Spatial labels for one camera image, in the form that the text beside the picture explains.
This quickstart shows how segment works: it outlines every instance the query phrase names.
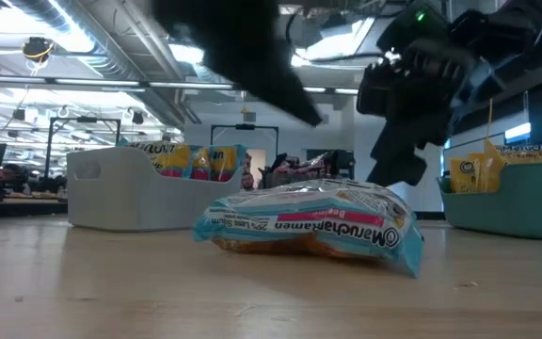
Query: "white plastic bin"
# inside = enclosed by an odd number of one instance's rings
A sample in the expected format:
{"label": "white plastic bin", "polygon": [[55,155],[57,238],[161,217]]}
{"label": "white plastic bin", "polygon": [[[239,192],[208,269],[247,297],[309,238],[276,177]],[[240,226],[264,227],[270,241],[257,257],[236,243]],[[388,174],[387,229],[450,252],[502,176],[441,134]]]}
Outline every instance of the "white plastic bin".
{"label": "white plastic bin", "polygon": [[69,153],[69,222],[116,232],[188,229],[213,201],[240,190],[242,171],[226,183],[170,178],[134,148]]}

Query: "storage bin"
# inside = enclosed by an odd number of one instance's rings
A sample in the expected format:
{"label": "storage bin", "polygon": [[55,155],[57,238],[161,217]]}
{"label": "storage bin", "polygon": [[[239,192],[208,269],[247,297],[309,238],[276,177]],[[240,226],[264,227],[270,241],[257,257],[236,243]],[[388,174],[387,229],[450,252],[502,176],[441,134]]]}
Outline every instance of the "storage bin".
{"label": "storage bin", "polygon": [[438,178],[447,221],[456,228],[542,239],[542,164],[508,165],[495,193],[450,193]]}
{"label": "storage bin", "polygon": [[240,190],[242,172],[225,183],[171,178],[130,147],[69,153],[69,222],[117,232],[188,229],[212,202]]}

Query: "teal plastic bin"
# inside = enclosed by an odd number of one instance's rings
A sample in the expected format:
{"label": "teal plastic bin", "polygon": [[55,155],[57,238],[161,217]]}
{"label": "teal plastic bin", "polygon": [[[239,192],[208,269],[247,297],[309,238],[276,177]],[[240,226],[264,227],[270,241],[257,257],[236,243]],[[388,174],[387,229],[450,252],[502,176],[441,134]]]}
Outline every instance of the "teal plastic bin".
{"label": "teal plastic bin", "polygon": [[438,178],[447,221],[456,228],[542,239],[542,164],[509,165],[495,193],[451,191]]}

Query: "desk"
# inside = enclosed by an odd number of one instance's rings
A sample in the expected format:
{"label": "desk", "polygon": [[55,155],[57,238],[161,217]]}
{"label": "desk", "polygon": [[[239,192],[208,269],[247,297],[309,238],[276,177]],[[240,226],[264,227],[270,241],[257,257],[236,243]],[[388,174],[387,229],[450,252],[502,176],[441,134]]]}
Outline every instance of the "desk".
{"label": "desk", "polygon": [[542,241],[421,222],[418,280],[189,232],[0,219],[0,338],[542,338]]}
{"label": "desk", "polygon": [[0,200],[0,218],[66,213],[68,213],[68,204],[57,199],[4,198]]}

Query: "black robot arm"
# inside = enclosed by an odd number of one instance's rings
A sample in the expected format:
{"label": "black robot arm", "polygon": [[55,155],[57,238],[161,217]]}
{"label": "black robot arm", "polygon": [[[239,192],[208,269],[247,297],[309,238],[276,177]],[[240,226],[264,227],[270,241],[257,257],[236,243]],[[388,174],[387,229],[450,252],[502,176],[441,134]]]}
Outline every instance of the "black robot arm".
{"label": "black robot arm", "polygon": [[426,164],[415,149],[442,146],[478,98],[503,91],[493,66],[532,51],[541,32],[542,0],[510,0],[491,14],[469,10],[451,24],[427,1],[411,4],[377,44],[401,58],[370,65],[360,84],[358,111],[387,121],[367,180],[419,183]]}

